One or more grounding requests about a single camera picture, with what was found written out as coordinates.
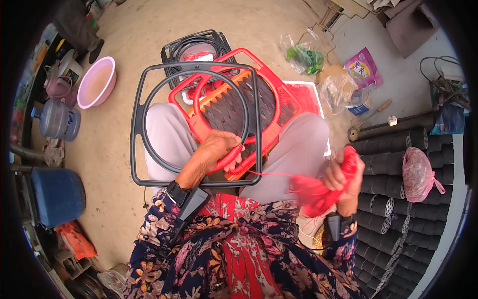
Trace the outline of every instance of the hand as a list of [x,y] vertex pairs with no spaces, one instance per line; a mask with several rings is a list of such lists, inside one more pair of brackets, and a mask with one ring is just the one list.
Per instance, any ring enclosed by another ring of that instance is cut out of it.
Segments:
[[[204,176],[216,168],[217,161],[227,155],[234,146],[240,144],[240,141],[240,137],[231,132],[211,130],[176,178],[176,183],[183,189],[196,187]],[[242,157],[238,154],[224,167],[224,171],[233,170],[236,163],[241,162]]]
[[[356,155],[356,160],[357,170],[355,171],[355,175],[337,201],[337,213],[342,215],[342,217],[348,217],[357,213],[365,163],[363,163],[359,155]],[[331,191],[342,190],[344,188],[345,177],[339,164],[342,163],[342,161],[343,157],[338,157],[337,161],[331,161],[329,168],[326,169],[326,173],[322,178],[327,189]]]

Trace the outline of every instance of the concrete floor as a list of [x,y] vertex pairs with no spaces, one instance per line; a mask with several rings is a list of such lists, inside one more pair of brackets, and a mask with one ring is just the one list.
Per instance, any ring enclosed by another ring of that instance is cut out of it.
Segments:
[[[100,57],[115,59],[118,79],[106,102],[81,110],[81,128],[77,138],[66,144],[65,163],[81,176],[85,186],[87,206],[79,222],[98,251],[100,269],[128,261],[143,223],[144,188],[132,181],[130,170],[131,114],[141,73],[161,63],[163,45],[194,32],[215,29],[224,33],[231,48],[251,50],[281,79],[314,81],[314,76],[301,76],[291,69],[278,43],[281,34],[299,38],[315,22],[300,0],[218,0],[209,5],[196,0],[128,0],[105,10],[98,22],[98,36],[105,40]],[[329,47],[326,39],[322,40],[326,53]],[[241,56],[237,59],[248,62]],[[329,59],[334,63],[335,54],[331,53]],[[87,59],[83,66],[86,72]],[[162,70],[148,76],[143,95],[163,78]],[[167,87],[163,88],[154,101],[166,102],[168,92]],[[328,118],[332,147],[346,143],[349,114]],[[137,146],[138,175],[146,178],[138,140]],[[151,195],[147,189],[147,201]]]

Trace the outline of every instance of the white bucket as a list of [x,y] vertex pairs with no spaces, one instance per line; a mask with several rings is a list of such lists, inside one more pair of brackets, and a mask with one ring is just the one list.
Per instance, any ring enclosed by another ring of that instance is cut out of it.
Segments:
[[73,86],[75,86],[83,75],[83,68],[81,65],[73,59],[73,53],[75,51],[71,49],[63,56],[58,67],[58,77],[70,77]]

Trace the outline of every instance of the gray pants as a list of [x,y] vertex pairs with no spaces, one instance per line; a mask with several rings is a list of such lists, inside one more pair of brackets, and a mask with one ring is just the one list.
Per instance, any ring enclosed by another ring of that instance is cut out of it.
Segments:
[[[186,119],[170,103],[152,105],[146,115],[146,130],[152,147],[165,161],[184,167],[197,148]],[[269,154],[269,164],[263,173],[287,173],[317,177],[327,150],[329,127],[326,121],[312,113],[303,113],[279,134],[279,142]],[[173,174],[158,165],[146,152],[146,166],[151,180],[172,181]],[[260,204],[295,199],[289,190],[288,176],[262,176],[258,184],[245,187],[241,196]]]
[[86,50],[91,52],[96,49],[100,38],[88,25],[85,6],[81,0],[61,0],[60,3],[53,19],[53,25],[60,36],[79,52]]

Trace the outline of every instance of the orange bag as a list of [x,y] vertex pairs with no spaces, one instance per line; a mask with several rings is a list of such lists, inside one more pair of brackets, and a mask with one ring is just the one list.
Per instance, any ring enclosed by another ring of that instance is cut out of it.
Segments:
[[82,235],[75,221],[60,225],[56,233],[61,236],[67,248],[75,254],[77,260],[96,256],[94,246]]

